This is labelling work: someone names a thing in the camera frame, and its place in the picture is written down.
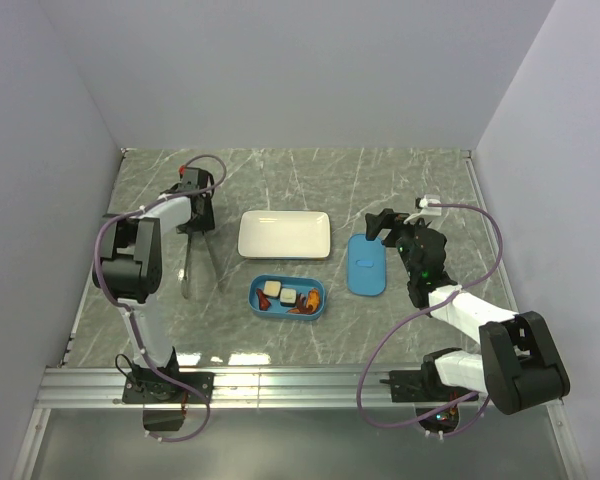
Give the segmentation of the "blue lunch box lid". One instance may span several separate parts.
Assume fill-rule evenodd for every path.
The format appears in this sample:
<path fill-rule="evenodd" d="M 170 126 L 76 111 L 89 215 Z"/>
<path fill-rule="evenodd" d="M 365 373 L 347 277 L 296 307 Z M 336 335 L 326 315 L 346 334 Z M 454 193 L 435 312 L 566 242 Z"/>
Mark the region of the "blue lunch box lid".
<path fill-rule="evenodd" d="M 386 252 L 381 240 L 352 235 L 347 244 L 347 287 L 358 296 L 375 297 L 386 288 Z"/>

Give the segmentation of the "metal serving tongs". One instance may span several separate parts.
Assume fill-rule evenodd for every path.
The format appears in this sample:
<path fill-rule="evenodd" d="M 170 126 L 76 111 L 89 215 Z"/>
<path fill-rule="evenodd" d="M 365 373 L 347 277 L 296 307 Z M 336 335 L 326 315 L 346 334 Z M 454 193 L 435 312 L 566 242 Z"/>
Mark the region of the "metal serving tongs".
<path fill-rule="evenodd" d="M 204 242 L 207 254 L 209 256 L 209 260 L 211 266 L 213 268 L 214 277 L 215 277 L 215 286 L 221 291 L 224 292 L 226 287 L 224 286 L 224 274 L 221 270 L 220 260 L 216 252 L 214 251 L 213 239 L 211 238 L 210 231 L 200 231 L 193 232 L 189 231 L 187 233 L 187 243 L 185 250 L 185 259 L 184 265 L 182 269 L 182 277 L 180 279 L 180 291 L 182 296 L 189 300 L 192 297 L 193 289 L 191 285 L 192 274 L 194 272 L 194 251 L 195 246 L 198 243 Z"/>

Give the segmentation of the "orange shrimp food piece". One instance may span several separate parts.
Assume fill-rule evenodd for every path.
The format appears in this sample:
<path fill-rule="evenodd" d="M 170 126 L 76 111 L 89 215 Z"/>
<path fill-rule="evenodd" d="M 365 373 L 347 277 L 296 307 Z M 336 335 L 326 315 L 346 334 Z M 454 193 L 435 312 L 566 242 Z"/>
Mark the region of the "orange shrimp food piece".
<path fill-rule="evenodd" d="M 321 306 L 321 296 L 318 289 L 313 288 L 304 296 L 306 297 L 305 310 L 303 312 L 299 312 L 294 306 L 288 310 L 289 314 L 312 315 L 319 310 Z"/>

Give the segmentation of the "white topped sushi piece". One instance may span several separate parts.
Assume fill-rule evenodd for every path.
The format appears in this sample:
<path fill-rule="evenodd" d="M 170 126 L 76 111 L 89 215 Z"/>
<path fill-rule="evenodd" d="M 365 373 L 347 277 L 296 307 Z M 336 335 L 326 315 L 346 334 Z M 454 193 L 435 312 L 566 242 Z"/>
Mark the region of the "white topped sushi piece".
<path fill-rule="evenodd" d="M 280 290 L 279 302 L 283 307 L 294 307 L 297 302 L 297 291 L 293 288 L 283 287 Z"/>

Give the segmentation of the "tan topped sushi piece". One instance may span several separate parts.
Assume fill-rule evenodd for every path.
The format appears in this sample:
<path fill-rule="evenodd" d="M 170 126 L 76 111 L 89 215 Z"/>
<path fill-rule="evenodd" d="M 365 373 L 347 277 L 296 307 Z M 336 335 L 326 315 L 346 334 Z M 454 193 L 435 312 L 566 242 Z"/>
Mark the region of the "tan topped sushi piece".
<path fill-rule="evenodd" d="M 266 297 L 269 298 L 278 298 L 282 289 L 282 284 L 280 281 L 276 280 L 267 280 L 264 283 L 263 293 Z"/>

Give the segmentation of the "blue lunch box container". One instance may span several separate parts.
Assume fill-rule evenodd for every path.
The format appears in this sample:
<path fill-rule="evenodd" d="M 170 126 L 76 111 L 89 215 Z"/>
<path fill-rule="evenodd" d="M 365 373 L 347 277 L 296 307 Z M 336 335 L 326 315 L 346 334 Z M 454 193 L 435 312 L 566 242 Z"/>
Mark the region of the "blue lunch box container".
<path fill-rule="evenodd" d="M 319 297 L 317 308 L 309 314 L 291 313 L 291 310 L 293 309 L 292 306 L 282 305 L 278 298 L 268 298 L 271 306 L 266 310 L 262 310 L 260 308 L 260 297 L 257 291 L 264 290 L 267 281 L 278 281 L 281 283 L 282 287 L 294 289 L 297 294 L 302 295 L 304 298 L 307 298 L 312 290 L 316 290 Z M 318 319 L 325 310 L 326 298 L 326 289 L 319 280 L 296 276 L 264 274 L 257 276 L 252 280 L 247 296 L 247 302 L 251 311 L 258 317 L 267 319 L 313 321 Z"/>

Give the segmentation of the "red bacon food piece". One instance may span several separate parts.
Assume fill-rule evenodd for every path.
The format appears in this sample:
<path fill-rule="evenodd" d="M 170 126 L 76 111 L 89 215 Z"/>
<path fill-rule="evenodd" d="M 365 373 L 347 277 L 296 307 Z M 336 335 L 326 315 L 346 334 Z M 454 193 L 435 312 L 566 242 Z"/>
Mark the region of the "red bacon food piece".
<path fill-rule="evenodd" d="M 267 311 L 271 307 L 269 298 L 265 295 L 264 291 L 260 288 L 256 289 L 256 295 L 258 298 L 258 308 L 260 311 Z"/>

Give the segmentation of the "dark red sausage piece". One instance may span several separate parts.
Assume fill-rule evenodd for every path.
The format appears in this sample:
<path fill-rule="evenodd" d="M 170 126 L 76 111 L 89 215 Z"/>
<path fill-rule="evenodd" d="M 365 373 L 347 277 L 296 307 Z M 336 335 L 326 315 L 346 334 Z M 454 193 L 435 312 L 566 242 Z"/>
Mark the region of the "dark red sausage piece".
<path fill-rule="evenodd" d="M 299 312 L 303 312 L 306 306 L 306 297 L 303 294 L 298 294 L 296 297 L 295 307 Z"/>

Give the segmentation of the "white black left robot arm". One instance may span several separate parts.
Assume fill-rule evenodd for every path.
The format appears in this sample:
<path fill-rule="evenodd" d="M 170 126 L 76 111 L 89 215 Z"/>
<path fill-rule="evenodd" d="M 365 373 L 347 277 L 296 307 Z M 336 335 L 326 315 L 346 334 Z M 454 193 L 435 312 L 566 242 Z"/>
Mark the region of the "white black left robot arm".
<path fill-rule="evenodd" d="M 179 182 L 127 214 L 107 214 L 94 252 L 93 282 L 120 312 L 131 340 L 131 381 L 158 401 L 175 399 L 182 378 L 175 347 L 154 302 L 163 276 L 162 237 L 215 228 L 213 175 L 183 166 Z"/>

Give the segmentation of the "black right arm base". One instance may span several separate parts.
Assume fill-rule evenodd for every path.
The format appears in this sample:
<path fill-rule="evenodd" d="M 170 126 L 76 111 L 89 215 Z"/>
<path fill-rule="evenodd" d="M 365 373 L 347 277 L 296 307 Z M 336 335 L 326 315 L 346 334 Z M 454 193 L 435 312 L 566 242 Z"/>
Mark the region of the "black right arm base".
<path fill-rule="evenodd" d="M 446 354 L 460 353 L 459 348 L 446 348 L 423 357 L 422 364 L 416 370 L 391 370 L 387 379 L 381 383 L 390 388 L 393 403 L 426 403 L 441 402 L 443 404 L 469 393 L 469 389 L 461 386 L 448 386 L 442 383 L 437 373 L 435 361 Z M 418 422 L 426 432 L 455 434 L 459 431 L 460 411 L 458 406 L 450 407 L 431 417 Z"/>

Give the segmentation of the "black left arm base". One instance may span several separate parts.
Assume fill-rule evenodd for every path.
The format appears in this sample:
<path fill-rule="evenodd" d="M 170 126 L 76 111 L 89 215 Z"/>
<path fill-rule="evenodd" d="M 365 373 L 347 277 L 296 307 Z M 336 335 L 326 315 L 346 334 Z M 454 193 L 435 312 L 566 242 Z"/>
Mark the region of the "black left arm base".
<path fill-rule="evenodd" d="M 175 378 L 202 394 L 174 385 L 149 369 L 130 375 L 122 394 L 124 405 L 142 406 L 142 422 L 151 433 L 177 432 L 184 425 L 186 408 L 202 405 L 212 396 L 215 374 L 211 372 L 177 372 Z"/>

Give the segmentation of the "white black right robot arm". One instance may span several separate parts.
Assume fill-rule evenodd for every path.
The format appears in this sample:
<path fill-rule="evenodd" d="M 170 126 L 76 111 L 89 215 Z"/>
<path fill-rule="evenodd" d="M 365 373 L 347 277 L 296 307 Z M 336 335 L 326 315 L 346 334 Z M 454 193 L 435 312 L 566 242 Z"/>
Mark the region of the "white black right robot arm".
<path fill-rule="evenodd" d="M 398 252 L 418 313 L 447 323 L 480 347 L 477 354 L 448 349 L 426 356 L 422 391 L 440 400 L 464 388 L 486 395 L 506 415 L 563 399 L 571 382 L 544 317 L 497 307 L 447 273 L 447 238 L 431 226 L 442 208 L 418 199 L 415 214 L 384 209 L 365 216 L 366 239 L 388 233 L 382 244 Z"/>

